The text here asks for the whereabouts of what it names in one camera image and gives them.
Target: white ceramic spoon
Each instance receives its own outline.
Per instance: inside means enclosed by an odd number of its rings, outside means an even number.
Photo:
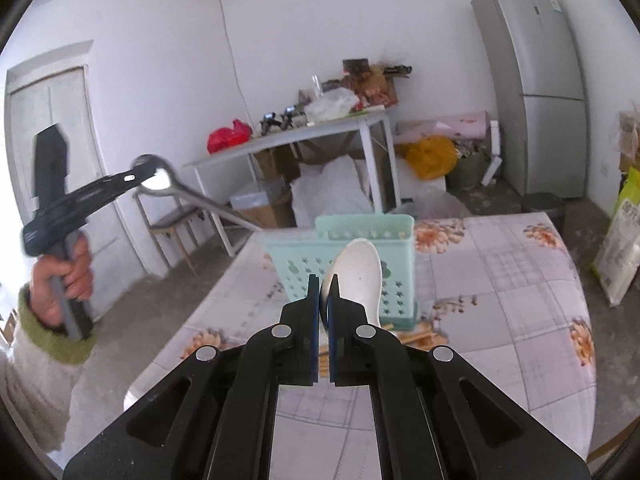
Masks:
[[[382,267],[375,245],[366,238],[358,238],[349,242],[334,258],[320,288],[323,307],[326,306],[334,274],[338,275],[340,297],[361,304],[367,314],[367,322],[380,326],[378,307],[382,294]]]

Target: green sleeve cuff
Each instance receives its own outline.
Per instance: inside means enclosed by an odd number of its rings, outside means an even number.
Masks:
[[[54,332],[42,325],[34,316],[27,304],[29,285],[20,290],[18,299],[18,319],[20,329],[41,350],[45,351],[56,361],[65,365],[81,365],[89,357],[95,345],[92,335],[82,341],[72,341],[65,334]]]

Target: white plastic bag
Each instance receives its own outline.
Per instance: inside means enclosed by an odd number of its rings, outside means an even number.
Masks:
[[[344,117],[359,101],[348,88],[329,90],[305,106],[306,120],[317,123]]]
[[[360,181],[360,189],[369,200],[371,199],[371,184],[369,183],[369,172],[367,171],[367,161],[360,159],[352,159],[356,165],[356,171],[358,172],[358,180]],[[324,165],[322,164],[299,164],[300,176],[313,175],[317,176],[322,173]]]
[[[292,207],[298,227],[312,227],[321,215],[372,213],[373,207],[360,188],[353,159],[340,156],[317,173],[303,171],[291,183]]]

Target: orange flower pattern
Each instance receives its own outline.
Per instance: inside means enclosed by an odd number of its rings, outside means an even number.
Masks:
[[[226,350],[229,346],[226,344],[225,338],[222,332],[216,332],[213,330],[207,330],[206,332],[200,332],[195,335],[191,342],[185,347],[180,354],[180,359],[186,359],[193,354],[201,346],[211,345],[220,350]]]
[[[461,314],[464,314],[465,308],[469,306],[478,306],[477,296],[464,298],[462,295],[460,295],[457,299],[453,298],[452,300],[437,301],[433,305],[433,307],[431,307],[433,320],[440,321],[443,317],[445,317],[447,314],[450,314],[451,312],[459,312]]]
[[[423,221],[414,228],[415,248],[423,253],[438,254],[447,252],[450,244],[459,244],[465,237],[465,225],[462,220]]]
[[[264,253],[262,258],[262,269],[263,270],[276,270],[276,264],[273,263],[272,257],[269,253]]]
[[[574,342],[575,354],[580,359],[580,366],[595,365],[596,353],[589,325],[583,319],[574,319],[569,327],[569,334]]]
[[[564,244],[556,235],[553,228],[544,224],[530,225],[524,229],[524,235],[538,242],[540,247],[549,247],[551,249],[562,249]]]

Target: screw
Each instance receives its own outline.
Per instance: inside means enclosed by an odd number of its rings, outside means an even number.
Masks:
[[[433,357],[443,363],[448,363],[453,359],[453,350],[448,346],[436,346],[433,349]]]
[[[371,325],[360,325],[356,329],[356,335],[369,339],[376,335],[376,329]]]
[[[291,327],[289,325],[276,325],[271,329],[271,335],[274,337],[289,337],[291,335]]]
[[[216,351],[215,348],[213,348],[213,346],[201,346],[200,348],[198,348],[196,350],[196,359],[198,361],[211,361],[217,354],[218,352]]]

